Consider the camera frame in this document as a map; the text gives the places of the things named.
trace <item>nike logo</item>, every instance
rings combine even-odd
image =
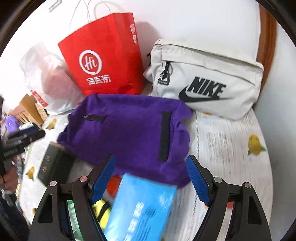
[[[220,98],[218,96],[212,96],[212,97],[189,97],[186,94],[186,89],[188,86],[186,86],[180,93],[179,93],[179,99],[186,102],[186,103],[192,103],[192,102],[202,102],[202,101],[213,101],[213,100],[227,100],[231,98]]]
[[[223,88],[226,87],[227,86],[224,84],[196,76],[189,88],[186,86],[179,93],[179,99],[187,103],[231,99],[220,98],[219,96],[220,93],[223,93]],[[193,92],[194,94],[199,94],[205,97],[190,97],[186,92]]]

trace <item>blue box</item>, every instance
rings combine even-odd
[[[176,190],[125,174],[104,231],[107,240],[161,240]]]

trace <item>person's hand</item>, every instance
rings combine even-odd
[[[17,167],[12,166],[10,171],[3,176],[3,178],[0,176],[0,184],[3,184],[4,180],[4,186],[8,191],[11,191],[12,193],[15,192],[17,189]]]

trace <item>nike swoosh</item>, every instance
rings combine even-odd
[[[189,97],[188,95],[186,95],[187,87],[188,86],[186,86],[179,94],[179,99],[186,103],[231,99],[231,98],[219,98],[219,97],[218,98],[217,97],[205,97],[205,98]]]

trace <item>yellow object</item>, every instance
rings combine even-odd
[[[48,124],[48,126],[46,127],[46,129],[48,129],[48,130],[54,129],[54,126],[55,126],[56,122],[57,122],[57,119],[54,118],[54,119]]]
[[[206,111],[204,111],[203,114],[205,114],[205,115],[212,115],[210,112],[206,112]]]
[[[258,136],[255,135],[251,135],[249,137],[248,147],[248,155],[252,153],[253,155],[257,156],[260,154],[261,151],[266,151],[266,149],[261,146]]]
[[[28,178],[30,180],[34,180],[34,178],[33,178],[34,171],[35,171],[35,167],[31,167],[30,170],[26,173],[26,175],[28,176]]]
[[[102,207],[104,206],[106,202],[104,200],[99,200],[96,202],[95,205],[93,205],[93,209],[94,209],[94,213],[96,215],[96,218],[98,218],[100,216],[100,212],[102,210]],[[110,213],[111,213],[111,209],[108,208],[105,213],[103,214],[101,220],[99,221],[99,225],[101,227],[101,229],[104,231],[106,226],[107,226],[107,222],[108,219],[110,217]]]

